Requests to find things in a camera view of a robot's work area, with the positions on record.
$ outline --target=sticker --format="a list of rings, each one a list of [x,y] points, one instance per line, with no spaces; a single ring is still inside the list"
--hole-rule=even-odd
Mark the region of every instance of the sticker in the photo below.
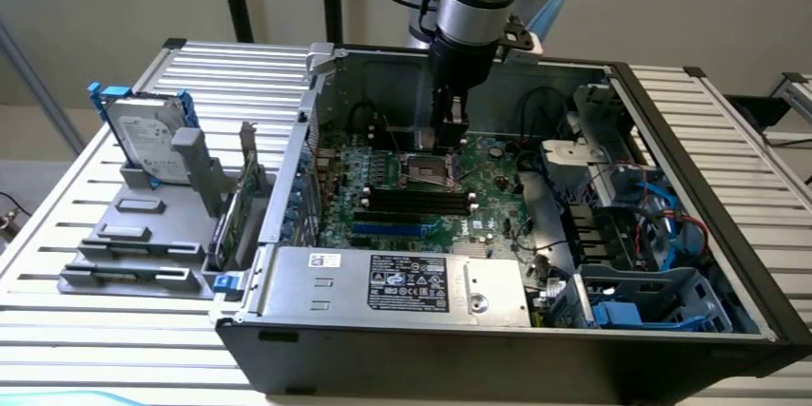
[[[136,152],[144,171],[164,183],[188,184],[189,176],[183,157],[171,149],[172,131],[157,119],[120,116],[129,147]]]
[[[313,252],[309,255],[307,266],[311,268],[339,268],[341,266],[341,254],[321,254]]]
[[[376,311],[448,313],[445,259],[372,256],[367,304]]]

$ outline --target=metal grating table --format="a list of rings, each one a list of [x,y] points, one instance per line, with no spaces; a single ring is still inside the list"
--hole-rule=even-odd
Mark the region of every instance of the metal grating table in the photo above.
[[[260,160],[275,170],[307,90],[305,54],[307,48],[189,42],[183,49],[161,52],[136,89],[191,90],[207,143],[227,167],[241,163],[240,122],[255,121]],[[785,177],[780,164],[753,147],[705,81],[680,68],[635,71],[764,264],[812,323],[812,214],[787,184],[793,177]],[[273,400],[255,393],[212,331],[208,301],[57,293],[63,265],[117,193],[120,163],[103,128],[0,257],[0,393],[97,389],[161,405],[380,404]],[[812,362],[800,362],[764,379],[731,378],[683,404],[800,406],[811,401]]]

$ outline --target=green circuit board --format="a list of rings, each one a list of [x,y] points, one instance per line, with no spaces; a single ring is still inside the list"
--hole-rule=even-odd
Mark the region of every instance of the green circuit board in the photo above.
[[[451,156],[375,150],[365,143],[365,139],[339,132],[327,134],[321,141],[317,152],[324,210],[320,246],[455,253],[493,259],[515,259],[525,254],[511,250],[512,233],[528,216],[515,182],[515,157],[504,152],[505,141],[468,135],[467,144]],[[488,151],[501,151],[503,155],[495,157]],[[436,173],[423,175],[417,168],[433,169]],[[445,174],[437,176],[441,169]],[[353,233],[353,213],[365,211],[361,201],[368,185],[385,190],[473,193],[479,207],[469,216],[424,215],[427,229],[420,237],[359,235]]]

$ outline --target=white wall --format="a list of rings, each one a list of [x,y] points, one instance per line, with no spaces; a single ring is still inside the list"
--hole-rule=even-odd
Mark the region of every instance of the white wall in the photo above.
[[[725,91],[761,93],[787,70],[812,70],[812,0],[568,0],[551,55],[700,66]],[[400,45],[408,11],[344,0],[345,40]],[[324,40],[323,0],[249,0],[257,41]],[[225,0],[0,0],[0,14],[65,106],[84,87],[135,81],[164,39],[233,40]],[[33,103],[0,64],[0,103]]]

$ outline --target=warning label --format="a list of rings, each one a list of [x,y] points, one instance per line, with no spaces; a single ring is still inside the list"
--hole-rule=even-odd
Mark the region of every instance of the warning label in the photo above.
[[[445,259],[372,256],[367,304],[377,311],[448,313]]]

